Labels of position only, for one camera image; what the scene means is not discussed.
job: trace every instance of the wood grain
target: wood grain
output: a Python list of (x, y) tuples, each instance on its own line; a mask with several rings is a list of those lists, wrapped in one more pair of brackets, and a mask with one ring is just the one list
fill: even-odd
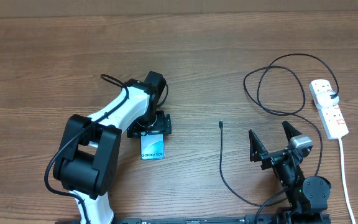
[[(100, 73), (143, 80), (149, 70), (164, 74), (170, 85), (163, 110), (171, 114), (173, 132), (160, 161), (140, 160), (140, 142), (123, 137), (109, 191), (116, 215), (255, 213), (257, 208), (230, 193), (219, 176), (218, 121), (224, 121), (224, 175), (245, 198), (262, 203), (280, 189), (271, 170), (249, 162), (249, 129), (271, 151), (286, 144), (284, 119), (309, 134), (314, 148), (301, 167), (313, 175), (319, 154), (316, 131), (297, 118), (267, 114), (242, 88), (247, 72), (294, 52), (321, 57), (336, 73), (350, 130), (343, 139), (346, 177), (358, 222), (358, 12), (280, 12), (0, 19), (0, 223), (78, 218), (74, 200), (51, 194), (43, 183), (65, 123), (73, 113), (86, 116), (117, 96), (119, 89), (100, 80)], [(323, 130), (307, 85), (317, 78), (334, 83), (329, 73), (305, 57), (278, 64), (298, 74), (306, 91), (300, 114)], [(259, 77), (249, 78), (253, 95)], [(266, 106), (293, 111), (301, 105), (300, 88), (286, 72), (273, 70), (261, 88)], [(350, 223), (338, 144), (323, 136), (320, 174), (333, 185), (327, 213), (333, 223)], [(51, 183), (61, 189), (57, 181)]]
[(353, 10), (358, 0), (0, 0), (0, 18)]

